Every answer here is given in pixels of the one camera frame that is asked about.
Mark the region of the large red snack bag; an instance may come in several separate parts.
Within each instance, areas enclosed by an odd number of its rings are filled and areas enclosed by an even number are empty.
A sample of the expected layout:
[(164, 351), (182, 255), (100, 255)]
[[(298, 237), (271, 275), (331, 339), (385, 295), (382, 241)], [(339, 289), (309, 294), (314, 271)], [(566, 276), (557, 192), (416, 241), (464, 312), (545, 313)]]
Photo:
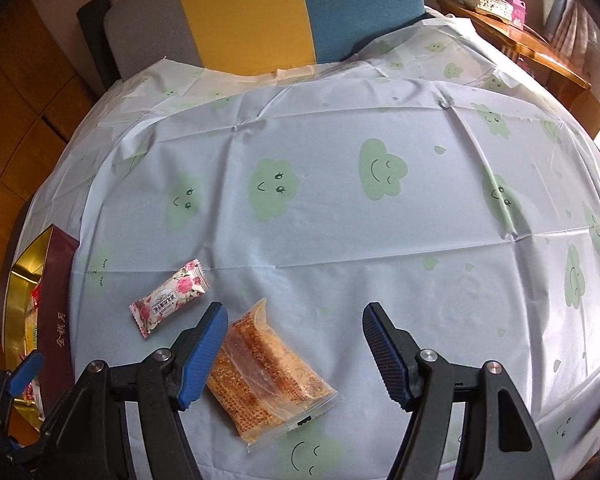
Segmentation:
[(38, 305), (40, 304), (41, 283), (36, 284), (29, 297), (24, 312), (23, 355), (28, 356), (38, 348)]

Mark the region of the gold red tin box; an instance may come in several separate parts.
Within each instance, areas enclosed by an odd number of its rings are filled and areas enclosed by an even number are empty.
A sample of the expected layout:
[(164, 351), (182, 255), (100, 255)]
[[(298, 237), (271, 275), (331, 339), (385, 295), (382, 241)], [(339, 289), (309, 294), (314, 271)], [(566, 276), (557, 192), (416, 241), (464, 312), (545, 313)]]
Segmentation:
[(13, 370), (34, 350), (44, 356), (38, 376), (15, 397), (17, 412), (35, 429), (74, 385), (69, 286), (78, 247), (72, 236), (49, 226), (9, 269), (2, 329), (6, 366)]

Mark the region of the clear orange cake packet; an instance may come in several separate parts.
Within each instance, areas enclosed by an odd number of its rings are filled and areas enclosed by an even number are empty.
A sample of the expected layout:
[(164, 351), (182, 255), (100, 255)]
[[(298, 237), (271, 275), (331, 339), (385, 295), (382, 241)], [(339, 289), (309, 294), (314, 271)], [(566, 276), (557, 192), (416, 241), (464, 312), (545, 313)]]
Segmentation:
[(228, 326), (207, 380), (250, 450), (320, 417), (340, 395), (268, 325), (266, 300)]

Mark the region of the pink floral candy packet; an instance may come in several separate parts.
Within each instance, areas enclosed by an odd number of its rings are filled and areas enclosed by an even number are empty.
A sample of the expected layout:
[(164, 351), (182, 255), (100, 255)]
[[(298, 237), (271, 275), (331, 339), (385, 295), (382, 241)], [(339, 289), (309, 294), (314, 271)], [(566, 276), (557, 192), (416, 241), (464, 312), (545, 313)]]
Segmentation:
[(197, 259), (187, 261), (147, 296), (129, 306), (140, 336), (146, 339), (162, 321), (189, 301), (204, 296), (208, 289), (200, 262)]

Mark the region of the white cloud pattern tablecloth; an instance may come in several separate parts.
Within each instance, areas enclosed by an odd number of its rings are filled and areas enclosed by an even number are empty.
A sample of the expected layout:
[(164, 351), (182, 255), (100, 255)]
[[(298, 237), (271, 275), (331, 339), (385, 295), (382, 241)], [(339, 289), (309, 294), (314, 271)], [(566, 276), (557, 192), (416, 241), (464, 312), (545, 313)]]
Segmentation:
[(74, 237), (76, 368), (170, 344), (130, 304), (197, 260), (208, 301), (268, 322), (339, 403), (247, 448), (210, 394), (183, 424), (208, 479), (382, 479), (407, 423), (362, 332), (377, 301), (445, 359), (501, 362), (568, 479), (600, 448), (600, 150), (468, 21), (349, 61), (237, 77), (161, 61), (115, 84), (36, 192), (19, 243)]

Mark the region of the wooden side table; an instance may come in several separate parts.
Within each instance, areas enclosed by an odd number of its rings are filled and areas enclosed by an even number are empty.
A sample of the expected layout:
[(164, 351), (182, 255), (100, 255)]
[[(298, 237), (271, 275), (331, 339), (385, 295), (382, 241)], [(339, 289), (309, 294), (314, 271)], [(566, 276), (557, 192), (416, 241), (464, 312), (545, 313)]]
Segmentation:
[(548, 88), (565, 107), (570, 108), (580, 94), (591, 89), (591, 83), (582, 76), (581, 70), (556, 53), (542, 38), (492, 16), (471, 11), (456, 0), (437, 0), (437, 4), (444, 14), (469, 18), (478, 34), (512, 61), (524, 58), (549, 70)]

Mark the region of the grey yellow blue chair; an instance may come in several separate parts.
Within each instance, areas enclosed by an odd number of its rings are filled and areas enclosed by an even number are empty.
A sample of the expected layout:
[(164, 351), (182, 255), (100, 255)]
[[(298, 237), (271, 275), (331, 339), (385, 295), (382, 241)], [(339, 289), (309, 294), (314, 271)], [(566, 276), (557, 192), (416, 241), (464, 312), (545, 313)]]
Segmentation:
[(425, 14), (425, 0), (91, 0), (76, 17), (110, 87), (162, 58), (242, 76), (340, 62)]

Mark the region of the beige curtain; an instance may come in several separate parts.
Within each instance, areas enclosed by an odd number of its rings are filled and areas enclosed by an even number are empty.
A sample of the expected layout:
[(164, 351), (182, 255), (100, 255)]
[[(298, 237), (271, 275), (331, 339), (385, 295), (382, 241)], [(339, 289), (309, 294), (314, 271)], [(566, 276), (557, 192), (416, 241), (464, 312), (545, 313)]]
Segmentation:
[(573, 65), (584, 64), (590, 44), (596, 44), (595, 22), (579, 0), (554, 0), (544, 32), (552, 49)]

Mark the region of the pink small box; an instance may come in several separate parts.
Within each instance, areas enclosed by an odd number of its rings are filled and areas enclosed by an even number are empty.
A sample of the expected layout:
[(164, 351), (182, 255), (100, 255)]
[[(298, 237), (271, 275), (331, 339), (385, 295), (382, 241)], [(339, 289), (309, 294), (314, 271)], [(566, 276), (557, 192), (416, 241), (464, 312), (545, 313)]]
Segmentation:
[(510, 14), (510, 22), (518, 29), (524, 29), (524, 22), (526, 21), (527, 7), (524, 0), (505, 0), (512, 6), (512, 13)]

